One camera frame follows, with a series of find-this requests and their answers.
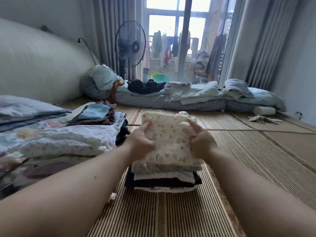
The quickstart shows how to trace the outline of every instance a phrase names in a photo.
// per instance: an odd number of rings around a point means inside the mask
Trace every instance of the hand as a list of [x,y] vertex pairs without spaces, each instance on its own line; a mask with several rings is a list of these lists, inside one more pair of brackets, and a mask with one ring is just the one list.
[[207,162],[207,158],[216,151],[220,151],[213,136],[203,127],[188,119],[190,126],[196,132],[197,136],[190,137],[192,152],[196,158]]
[[131,158],[133,162],[138,159],[143,159],[146,154],[155,149],[155,142],[145,137],[145,133],[151,125],[152,122],[146,122],[132,131],[123,144],[123,146],[129,146],[129,148],[131,148]]

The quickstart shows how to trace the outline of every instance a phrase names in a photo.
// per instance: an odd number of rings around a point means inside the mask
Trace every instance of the person's left hand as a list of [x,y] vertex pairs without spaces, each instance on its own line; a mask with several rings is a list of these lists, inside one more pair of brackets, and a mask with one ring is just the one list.
[[146,154],[155,149],[155,142],[145,137],[146,131],[151,127],[152,122],[146,122],[128,135],[123,145],[131,148],[132,161],[143,159]]

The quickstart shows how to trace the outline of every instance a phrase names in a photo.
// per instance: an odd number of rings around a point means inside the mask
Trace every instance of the curtain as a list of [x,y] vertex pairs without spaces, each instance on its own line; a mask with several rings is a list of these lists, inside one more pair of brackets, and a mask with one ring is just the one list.
[[246,0],[227,79],[269,89],[298,0]]
[[298,0],[271,0],[246,82],[269,89]]
[[[119,73],[114,50],[116,32],[125,21],[136,20],[136,0],[80,0],[80,8],[89,47],[100,63]],[[127,69],[126,78],[132,79],[135,72]]]

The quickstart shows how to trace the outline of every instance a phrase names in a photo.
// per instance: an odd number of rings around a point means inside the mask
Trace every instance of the power cord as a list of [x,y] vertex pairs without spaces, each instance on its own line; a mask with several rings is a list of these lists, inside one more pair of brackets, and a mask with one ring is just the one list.
[[78,38],[78,43],[80,43],[80,39],[82,39],[83,41],[84,41],[84,43],[87,45],[87,47],[88,47],[88,49],[89,49],[89,52],[90,52],[90,55],[91,55],[91,57],[92,57],[92,59],[93,59],[93,61],[94,61],[94,64],[95,65],[97,65],[97,63],[95,62],[95,60],[94,60],[94,58],[93,58],[93,55],[92,55],[92,53],[91,53],[91,51],[90,51],[90,48],[89,48],[89,46],[88,46],[88,44],[86,43],[86,41],[83,39],[83,38]]

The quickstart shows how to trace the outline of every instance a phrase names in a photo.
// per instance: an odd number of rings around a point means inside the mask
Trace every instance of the bamboo mat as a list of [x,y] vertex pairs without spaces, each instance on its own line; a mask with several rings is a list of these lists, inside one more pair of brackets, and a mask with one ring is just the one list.
[[[127,113],[129,124],[135,125],[129,126],[131,131],[140,125],[144,112],[178,112],[121,105],[117,111]],[[314,130],[288,121],[249,123],[239,113],[189,114],[210,130],[221,149],[316,209]],[[291,144],[296,138],[300,142]],[[128,190],[123,187],[123,175],[117,199],[105,206],[88,236],[245,236],[212,170],[204,165],[199,175],[203,184],[182,194]]]

